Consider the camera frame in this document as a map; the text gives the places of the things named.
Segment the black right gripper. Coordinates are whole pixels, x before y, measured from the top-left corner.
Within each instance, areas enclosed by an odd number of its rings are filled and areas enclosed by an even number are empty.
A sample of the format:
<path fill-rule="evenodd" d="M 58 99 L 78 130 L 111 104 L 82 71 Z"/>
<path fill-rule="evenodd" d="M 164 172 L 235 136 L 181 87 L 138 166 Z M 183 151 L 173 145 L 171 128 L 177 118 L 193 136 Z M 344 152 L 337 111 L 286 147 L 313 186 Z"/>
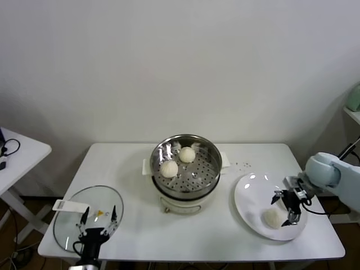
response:
<path fill-rule="evenodd" d="M 301 202 L 299 198 L 293 191 L 277 190 L 274 192 L 271 205 L 276 203 L 281 198 L 282 198 L 282 202 L 284 203 L 288 211 L 287 220 L 283 222 L 281 227 L 297 225 L 297 223 L 300 221 L 300 213 L 301 213 L 300 210 Z"/>

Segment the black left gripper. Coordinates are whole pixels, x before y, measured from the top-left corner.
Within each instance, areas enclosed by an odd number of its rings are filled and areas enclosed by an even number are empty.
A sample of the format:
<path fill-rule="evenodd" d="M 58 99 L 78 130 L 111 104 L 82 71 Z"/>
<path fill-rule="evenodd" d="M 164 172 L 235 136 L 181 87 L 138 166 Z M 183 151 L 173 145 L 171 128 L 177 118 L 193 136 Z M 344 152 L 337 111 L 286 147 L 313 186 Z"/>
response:
<path fill-rule="evenodd" d="M 89 207 L 80 218 L 80 222 L 76 224 L 79 231 L 79 242 L 82 244 L 80 260 L 78 264 L 100 264 L 98 256 L 101 245 L 109 240 L 118 227 L 118 215 L 116 206 L 113 206 L 110 223 L 105 228 L 89 228 L 86 229 L 86 222 L 89 214 Z"/>

